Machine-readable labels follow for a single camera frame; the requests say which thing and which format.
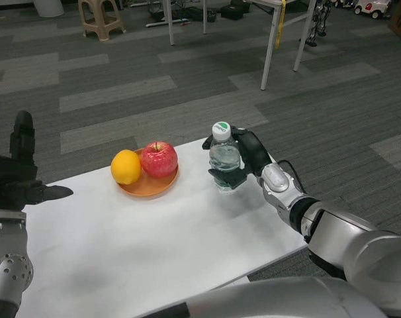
water bottle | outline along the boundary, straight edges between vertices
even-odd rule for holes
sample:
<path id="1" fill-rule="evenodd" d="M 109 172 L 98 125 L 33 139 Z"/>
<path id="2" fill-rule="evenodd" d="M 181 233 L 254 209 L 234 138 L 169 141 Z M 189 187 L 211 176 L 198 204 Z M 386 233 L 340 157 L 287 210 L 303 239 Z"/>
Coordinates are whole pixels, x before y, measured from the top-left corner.
<path id="1" fill-rule="evenodd" d="M 240 167 L 240 153 L 236 141 L 232 137 L 230 125 L 219 121 L 212 126 L 212 141 L 209 150 L 209 163 L 213 169 L 230 172 Z M 233 192 L 232 188 L 215 178 L 215 184 L 221 192 Z"/>

stool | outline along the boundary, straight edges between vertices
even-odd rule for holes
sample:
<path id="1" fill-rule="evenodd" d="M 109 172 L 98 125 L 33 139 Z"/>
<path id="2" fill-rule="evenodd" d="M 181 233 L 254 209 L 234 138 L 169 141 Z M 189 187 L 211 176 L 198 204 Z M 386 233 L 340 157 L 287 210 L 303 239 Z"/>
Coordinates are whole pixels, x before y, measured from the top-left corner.
<path id="1" fill-rule="evenodd" d="M 111 17 L 105 13 L 103 3 L 106 1 L 111 2 L 112 7 L 114 8 L 115 17 Z M 84 3 L 88 4 L 93 11 L 93 18 L 85 18 L 83 10 Z M 126 32 L 118 8 L 116 7 L 115 0 L 79 0 L 79 10 L 84 29 L 83 36 L 87 36 L 87 32 L 96 32 L 100 41 L 107 41 L 109 40 L 109 32 L 115 28 L 121 28 L 123 33 Z"/>

apple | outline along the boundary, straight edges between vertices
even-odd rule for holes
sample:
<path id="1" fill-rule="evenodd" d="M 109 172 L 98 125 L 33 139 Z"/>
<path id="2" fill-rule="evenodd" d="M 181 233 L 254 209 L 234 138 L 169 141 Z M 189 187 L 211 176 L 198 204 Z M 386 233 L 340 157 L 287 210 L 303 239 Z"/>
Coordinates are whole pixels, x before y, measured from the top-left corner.
<path id="1" fill-rule="evenodd" d="M 177 167 L 177 153 L 168 142 L 151 142 L 142 151 L 142 167 L 154 178 L 164 178 L 174 172 Z"/>

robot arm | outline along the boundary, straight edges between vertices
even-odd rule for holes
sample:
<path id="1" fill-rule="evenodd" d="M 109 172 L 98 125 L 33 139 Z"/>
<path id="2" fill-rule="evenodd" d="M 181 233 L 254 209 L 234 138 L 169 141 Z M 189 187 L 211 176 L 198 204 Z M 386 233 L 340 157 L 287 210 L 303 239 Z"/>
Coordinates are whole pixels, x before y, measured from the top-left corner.
<path id="1" fill-rule="evenodd" d="M 304 193 L 250 131 L 232 127 L 244 169 L 209 172 L 239 186 L 256 176 L 265 200 L 308 243 L 310 259 L 333 277 L 346 280 L 386 314 L 401 317 L 401 237 Z M 202 146 L 208 149 L 210 139 Z"/>
<path id="2" fill-rule="evenodd" d="M 11 158 L 0 156 L 0 318 L 15 317 L 23 291 L 30 285 L 33 267 L 27 254 L 27 204 L 59 199 L 73 192 L 47 187 L 35 180 L 32 117 L 21 111 L 11 134 Z"/>

plate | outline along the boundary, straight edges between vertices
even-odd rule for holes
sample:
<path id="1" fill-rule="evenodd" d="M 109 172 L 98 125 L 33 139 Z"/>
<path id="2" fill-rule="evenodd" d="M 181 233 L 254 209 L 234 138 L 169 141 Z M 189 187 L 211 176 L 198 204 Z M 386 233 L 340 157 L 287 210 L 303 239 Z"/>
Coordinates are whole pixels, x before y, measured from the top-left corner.
<path id="1" fill-rule="evenodd" d="M 135 151 L 140 156 L 142 155 L 143 149 Z M 136 197 L 150 197 L 152 195 L 160 194 L 173 185 L 177 177 L 179 176 L 179 166 L 177 165 L 174 172 L 165 178 L 153 178 L 149 176 L 143 169 L 142 175 L 137 182 L 133 184 L 118 184 L 121 189 L 130 195 Z"/>

